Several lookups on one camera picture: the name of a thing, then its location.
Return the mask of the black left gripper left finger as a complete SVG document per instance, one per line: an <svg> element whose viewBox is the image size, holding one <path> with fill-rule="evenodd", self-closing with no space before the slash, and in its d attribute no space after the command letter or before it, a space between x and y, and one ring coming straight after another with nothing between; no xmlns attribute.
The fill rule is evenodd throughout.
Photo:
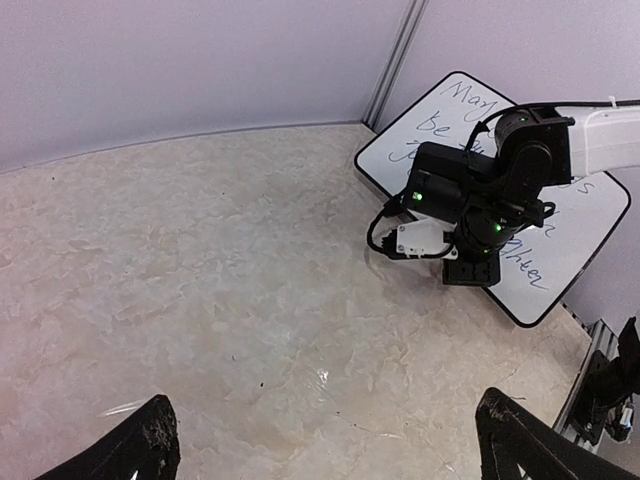
<svg viewBox="0 0 640 480"><path fill-rule="evenodd" d="M165 479L181 460L177 418L158 394L83 452L40 475L46 479Z"/></svg>

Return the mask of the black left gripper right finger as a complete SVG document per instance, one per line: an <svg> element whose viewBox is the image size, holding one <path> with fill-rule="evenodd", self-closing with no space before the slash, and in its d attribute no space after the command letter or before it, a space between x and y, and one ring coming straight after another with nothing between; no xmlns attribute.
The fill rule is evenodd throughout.
<svg viewBox="0 0 640 480"><path fill-rule="evenodd" d="M483 479L634 479L571 443L501 390L487 389L475 422Z"/></svg>

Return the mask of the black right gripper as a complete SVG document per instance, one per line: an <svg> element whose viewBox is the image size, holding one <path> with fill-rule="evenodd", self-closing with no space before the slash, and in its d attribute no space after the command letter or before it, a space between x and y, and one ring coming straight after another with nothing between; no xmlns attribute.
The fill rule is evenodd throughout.
<svg viewBox="0 0 640 480"><path fill-rule="evenodd" d="M495 159L483 154L433 142L415 153L403 207L454 226L443 235L457 253L444 261L446 285L490 287L501 280L496 248L474 237L467 217L479 211L482 189L496 178Z"/></svg>

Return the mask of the white whiteboard with black frame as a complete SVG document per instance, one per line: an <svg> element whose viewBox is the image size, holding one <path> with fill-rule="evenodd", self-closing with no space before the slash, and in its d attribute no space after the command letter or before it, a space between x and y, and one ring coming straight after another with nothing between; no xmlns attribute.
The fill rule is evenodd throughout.
<svg viewBox="0 0 640 480"><path fill-rule="evenodd" d="M464 72L451 72L366 144L354 166L392 196L407 183L418 146L464 147L476 123L511 101ZM500 252L501 280L487 293L523 327L538 325L604 246L631 206L629 191L600 172L548 187L556 205L541 228L517 234Z"/></svg>

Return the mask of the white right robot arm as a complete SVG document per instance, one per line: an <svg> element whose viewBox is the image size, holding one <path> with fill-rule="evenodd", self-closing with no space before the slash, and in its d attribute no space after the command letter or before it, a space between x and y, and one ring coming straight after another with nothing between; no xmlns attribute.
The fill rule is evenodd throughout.
<svg viewBox="0 0 640 480"><path fill-rule="evenodd" d="M401 194L416 221L388 243L439 259L449 286L487 289L522 327L540 323L626 213L611 171L639 162L635 101L524 104L476 126L491 153L422 143Z"/></svg>

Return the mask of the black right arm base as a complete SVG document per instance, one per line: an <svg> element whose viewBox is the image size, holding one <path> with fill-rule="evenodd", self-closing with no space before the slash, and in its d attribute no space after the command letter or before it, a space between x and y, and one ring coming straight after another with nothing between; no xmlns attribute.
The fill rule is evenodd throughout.
<svg viewBox="0 0 640 480"><path fill-rule="evenodd" d="M578 390L570 421L578 435L592 446L603 433L616 442L628 439L635 417L634 395L639 394L639 336L630 317L618 336L618 355L609 359L596 350Z"/></svg>

